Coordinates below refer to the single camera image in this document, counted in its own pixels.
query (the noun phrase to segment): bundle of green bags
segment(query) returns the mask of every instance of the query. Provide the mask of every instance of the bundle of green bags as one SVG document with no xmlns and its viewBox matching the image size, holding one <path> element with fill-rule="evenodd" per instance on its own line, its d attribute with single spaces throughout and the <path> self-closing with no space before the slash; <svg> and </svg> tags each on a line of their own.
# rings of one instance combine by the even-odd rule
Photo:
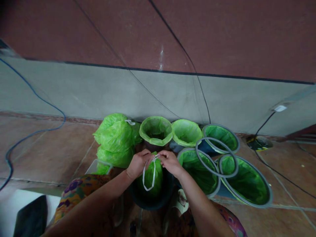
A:
<svg viewBox="0 0 316 237">
<path fill-rule="evenodd" d="M 100 144 L 97 157 L 111 163 L 114 167 L 127 168 L 134 155 L 135 145 L 143 139 L 139 135 L 140 123 L 131 122 L 123 114 L 110 114 L 104 118 L 93 134 Z M 97 167 L 97 174 L 104 174 L 106 169 Z"/>
</svg>

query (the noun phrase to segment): green plastic bag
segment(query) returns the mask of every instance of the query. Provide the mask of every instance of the green plastic bag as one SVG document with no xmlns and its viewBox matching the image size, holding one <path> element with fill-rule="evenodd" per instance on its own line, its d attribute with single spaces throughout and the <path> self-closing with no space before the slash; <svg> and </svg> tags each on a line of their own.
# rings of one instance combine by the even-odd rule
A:
<svg viewBox="0 0 316 237">
<path fill-rule="evenodd" d="M 210 160 L 202 153 L 199 154 L 203 162 L 209 168 L 216 171 L 216 168 L 210 162 Z M 179 156 L 179 163 L 192 176 L 192 178 L 196 181 L 198 186 L 206 195 L 211 194 L 215 191 L 219 179 L 215 174 L 212 174 L 207 170 L 207 168 L 203 166 L 203 164 L 198 159 L 195 150 L 186 150 L 182 152 Z"/>
<path fill-rule="evenodd" d="M 227 128 L 217 125 L 217 124 L 211 124 L 203 128 L 203 133 L 205 137 L 212 137 L 225 143 L 234 153 L 238 151 L 238 148 L 239 148 L 238 138 L 234 135 L 233 132 L 231 132 Z M 226 148 L 223 147 L 218 142 L 208 141 L 208 140 L 206 140 L 206 142 L 218 153 L 223 154 L 223 152 L 219 151 L 217 147 L 221 150 L 226 151 Z"/>
<path fill-rule="evenodd" d="M 234 171 L 234 160 L 231 156 L 223 157 L 222 169 L 224 174 L 231 174 Z M 227 178 L 230 186 L 247 201 L 264 205 L 269 200 L 269 191 L 259 173 L 249 164 L 237 157 L 239 170 L 236 176 Z"/>
<path fill-rule="evenodd" d="M 173 140 L 181 146 L 195 147 L 197 141 L 203 137 L 198 124 L 186 119 L 174 121 L 171 127 Z"/>
<path fill-rule="evenodd" d="M 134 147 L 128 148 L 127 151 L 113 153 L 107 151 L 103 145 L 99 146 L 97 157 L 99 160 L 113 164 L 114 167 L 128 168 L 134 155 Z"/>
<path fill-rule="evenodd" d="M 160 116 L 148 117 L 142 122 L 139 134 L 150 144 L 164 146 L 172 139 L 171 123 Z"/>
<path fill-rule="evenodd" d="M 105 175 L 108 173 L 110 166 L 98 163 L 94 174 Z"/>
<path fill-rule="evenodd" d="M 138 188 L 141 190 L 141 192 L 144 193 L 145 196 L 150 197 L 150 198 L 154 198 L 159 195 L 162 188 L 162 182 L 163 182 L 163 171 L 162 171 L 162 165 L 160 164 L 160 160 L 156 159 L 154 162 L 151 162 L 148 169 L 145 171 L 144 184 L 143 184 L 143 175 L 137 178 Z M 146 191 L 144 188 L 144 185 L 146 186 L 146 188 L 150 188 L 152 186 L 154 170 L 155 170 L 154 187 L 151 190 Z"/>
<path fill-rule="evenodd" d="M 134 141 L 134 145 L 141 143 L 143 141 L 143 138 L 139 135 L 139 128 L 141 126 L 140 123 L 134 122 L 135 125 L 130 125 L 132 128 L 132 137 Z"/>
<path fill-rule="evenodd" d="M 96 142 L 110 152 L 124 152 L 134 145 L 133 130 L 123 114 L 111 114 L 104 118 L 93 134 Z"/>
</svg>

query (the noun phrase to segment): trash bin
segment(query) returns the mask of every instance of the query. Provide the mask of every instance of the trash bin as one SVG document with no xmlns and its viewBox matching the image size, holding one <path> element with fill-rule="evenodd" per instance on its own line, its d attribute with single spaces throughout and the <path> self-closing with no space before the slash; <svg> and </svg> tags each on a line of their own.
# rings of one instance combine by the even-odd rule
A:
<svg viewBox="0 0 316 237">
<path fill-rule="evenodd" d="M 232 178 L 221 178 L 222 185 L 217 193 L 237 199 L 249 206 L 267 208 L 273 200 L 272 189 L 262 173 L 247 160 L 236 156 L 238 173 Z M 231 155 L 224 155 L 218 160 L 218 168 L 222 174 L 230 174 L 235 164 Z"/>
<path fill-rule="evenodd" d="M 158 210 L 165 206 L 170 200 L 174 188 L 174 177 L 166 168 L 163 168 L 162 171 L 162 189 L 155 197 L 148 198 L 147 195 L 144 195 L 139 188 L 137 179 L 128 187 L 128 191 L 130 192 L 132 199 L 140 208 L 145 210 Z"/>
<path fill-rule="evenodd" d="M 209 124 L 203 128 L 204 137 L 213 137 L 225 143 L 233 153 L 236 153 L 240 148 L 238 137 L 228 128 L 219 124 Z M 199 144 L 198 149 L 204 151 L 210 157 L 220 154 L 227 154 L 227 149 L 215 141 L 204 140 Z"/>
<path fill-rule="evenodd" d="M 174 152 L 180 152 L 186 147 L 195 147 L 198 140 L 203 137 L 198 124 L 186 119 L 174 121 L 172 127 L 172 140 L 169 147 Z"/>
<path fill-rule="evenodd" d="M 212 170 L 218 172 L 218 168 L 214 161 L 207 158 L 207 155 L 199 151 L 203 162 Z M 215 174 L 209 172 L 200 162 L 195 148 L 184 148 L 178 154 L 178 161 L 182 167 L 192 176 L 202 191 L 208 196 L 213 197 L 217 194 L 221 186 L 221 180 Z M 179 181 L 175 179 L 176 184 L 181 186 Z"/>
<path fill-rule="evenodd" d="M 148 117 L 142 122 L 139 134 L 150 152 L 159 152 L 172 139 L 171 123 L 160 116 Z"/>
</svg>

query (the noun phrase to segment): drawstring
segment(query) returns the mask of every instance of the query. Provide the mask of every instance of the drawstring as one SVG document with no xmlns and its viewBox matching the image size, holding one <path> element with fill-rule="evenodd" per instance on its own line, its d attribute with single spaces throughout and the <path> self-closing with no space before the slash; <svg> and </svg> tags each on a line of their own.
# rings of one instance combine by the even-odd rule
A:
<svg viewBox="0 0 316 237">
<path fill-rule="evenodd" d="M 145 171 L 146 171 L 146 165 L 147 165 L 147 162 L 148 162 L 148 161 L 146 161 L 146 164 L 145 164 L 145 167 L 144 167 L 144 170 L 143 170 L 143 185 L 144 185 L 144 188 L 145 188 L 146 191 L 151 190 L 154 187 L 154 185 L 155 185 L 155 176 L 156 176 L 156 163 L 155 163 L 155 161 L 158 159 L 158 156 L 159 155 L 155 155 L 155 157 L 151 161 L 151 162 L 154 162 L 155 168 L 154 168 L 154 176 L 152 178 L 152 185 L 151 185 L 151 187 L 149 189 L 146 188 L 146 186 L 145 186 Z"/>
</svg>

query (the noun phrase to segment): black cable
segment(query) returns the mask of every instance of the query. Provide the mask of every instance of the black cable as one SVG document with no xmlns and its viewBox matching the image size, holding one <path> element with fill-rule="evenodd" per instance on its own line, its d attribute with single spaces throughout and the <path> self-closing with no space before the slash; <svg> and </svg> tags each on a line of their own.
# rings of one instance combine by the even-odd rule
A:
<svg viewBox="0 0 316 237">
<path fill-rule="evenodd" d="M 308 195 L 310 195 L 311 197 L 313 197 L 313 198 L 316 199 L 316 197 L 315 197 L 314 195 L 312 195 L 312 194 L 310 194 L 309 192 L 305 191 L 305 190 L 302 189 L 300 186 L 296 185 L 296 184 L 293 183 L 291 180 L 289 180 L 287 177 L 285 177 L 284 175 L 280 174 L 278 171 L 276 171 L 276 170 L 273 169 L 271 166 L 269 166 L 268 164 L 266 164 L 266 163 L 261 159 L 261 157 L 258 155 L 257 151 L 255 151 L 255 153 L 256 153 L 257 157 L 259 158 L 259 160 L 260 160 L 263 164 L 265 164 L 267 167 L 269 167 L 270 169 L 272 169 L 274 172 L 276 172 L 276 173 L 278 173 L 279 175 L 281 175 L 283 178 L 285 178 L 285 179 L 286 179 L 287 181 L 289 181 L 291 184 L 293 184 L 294 186 L 296 186 L 297 188 L 299 188 L 300 190 L 302 190 L 304 193 L 306 193 L 306 194 L 308 194 Z"/>
<path fill-rule="evenodd" d="M 258 129 L 258 131 L 256 132 L 256 134 L 254 135 L 254 138 L 256 139 L 258 132 L 262 129 L 262 127 L 269 121 L 269 119 L 272 117 L 272 115 L 274 115 L 276 112 L 274 111 L 269 117 L 268 119 L 264 122 L 264 124 Z"/>
<path fill-rule="evenodd" d="M 207 102 L 206 102 L 206 99 L 205 99 L 205 96 L 204 96 L 204 92 L 203 92 L 203 89 L 202 89 L 202 85 L 201 85 L 201 81 L 200 81 L 200 78 L 198 77 L 198 72 L 194 66 L 194 63 L 192 61 L 192 59 L 190 58 L 189 54 L 187 53 L 187 51 L 185 50 L 185 48 L 183 47 L 183 45 L 181 44 L 180 40 L 178 39 L 178 37 L 174 34 L 173 30 L 171 29 L 171 27 L 169 26 L 169 24 L 167 23 L 167 21 L 164 19 L 164 17 L 162 16 L 161 12 L 158 10 L 158 8 L 156 7 L 156 5 L 153 3 L 152 0 L 148 0 L 152 7 L 155 9 L 155 11 L 157 12 L 157 14 L 160 16 L 160 18 L 162 19 L 162 21 L 164 22 L 164 24 L 166 25 L 166 27 L 168 28 L 168 30 L 170 31 L 170 33 L 172 34 L 172 36 L 174 37 L 174 39 L 177 41 L 177 43 L 181 46 L 181 48 L 183 49 L 183 51 L 185 52 L 185 54 L 187 55 L 187 57 L 189 58 L 193 68 L 194 68 L 194 71 L 195 73 L 197 74 L 197 79 L 198 79 L 198 82 L 200 84 L 200 87 L 201 87 L 201 91 L 202 91 L 202 95 L 203 95 L 203 98 L 204 98 L 204 101 L 205 101 L 205 105 L 206 105 L 206 108 L 207 108 L 207 113 L 208 113 L 208 118 L 209 118 L 209 121 L 211 123 L 211 117 L 210 117 L 210 112 L 208 110 L 208 106 L 207 106 Z"/>
<path fill-rule="evenodd" d="M 85 10 L 80 6 L 80 4 L 77 2 L 77 0 L 74 0 L 74 2 L 76 3 L 76 5 L 79 7 L 79 9 L 82 11 L 82 13 L 86 16 L 87 20 L 90 22 L 90 24 L 94 27 L 94 29 L 98 32 L 98 34 L 101 36 L 101 38 L 103 39 L 103 41 L 110 47 L 110 49 L 112 50 L 112 52 L 115 54 L 115 56 L 123 63 L 123 65 L 127 68 L 127 70 L 133 75 L 133 77 L 138 81 L 138 83 L 140 83 L 142 85 L 142 87 L 144 87 L 144 89 L 159 103 L 161 104 L 165 109 L 167 109 L 170 113 L 172 113 L 173 115 L 175 115 L 176 117 L 180 118 L 178 115 L 176 115 L 174 112 L 172 112 L 170 109 L 168 109 L 162 102 L 160 102 L 145 86 L 143 83 L 141 83 L 141 81 L 132 73 L 132 71 L 129 69 L 129 67 L 127 66 L 127 64 L 124 62 L 124 60 L 118 55 L 118 53 L 114 50 L 113 46 L 108 42 L 108 40 L 106 39 L 106 37 L 101 33 L 101 31 L 99 30 L 99 28 L 93 23 L 93 21 L 91 20 L 91 18 L 89 17 L 89 15 L 85 12 Z"/>
<path fill-rule="evenodd" d="M 260 129 L 262 129 L 262 127 L 270 120 L 270 118 L 272 117 L 272 115 L 274 115 L 276 112 L 274 111 L 269 117 L 268 119 L 264 122 L 264 124 L 258 129 L 258 131 L 256 132 L 254 139 L 256 139 L 258 132 L 260 131 Z M 270 169 L 272 169 L 274 172 L 278 173 L 279 175 L 281 175 L 283 178 L 285 178 L 287 181 L 289 181 L 291 184 L 293 184 L 294 186 L 296 186 L 297 188 L 301 189 L 304 193 L 310 195 L 311 197 L 315 198 L 315 196 L 311 195 L 309 192 L 305 191 L 304 189 L 302 189 L 300 186 L 296 185 L 295 183 L 293 183 L 291 180 L 289 180 L 287 177 L 285 177 L 284 175 L 280 174 L 278 171 L 276 171 L 275 169 L 273 169 L 271 166 L 269 166 L 268 164 L 266 164 L 261 157 L 258 155 L 257 151 L 255 150 L 255 153 L 257 155 L 257 157 L 259 158 L 259 160 L 266 165 L 267 167 L 269 167 Z"/>
</svg>

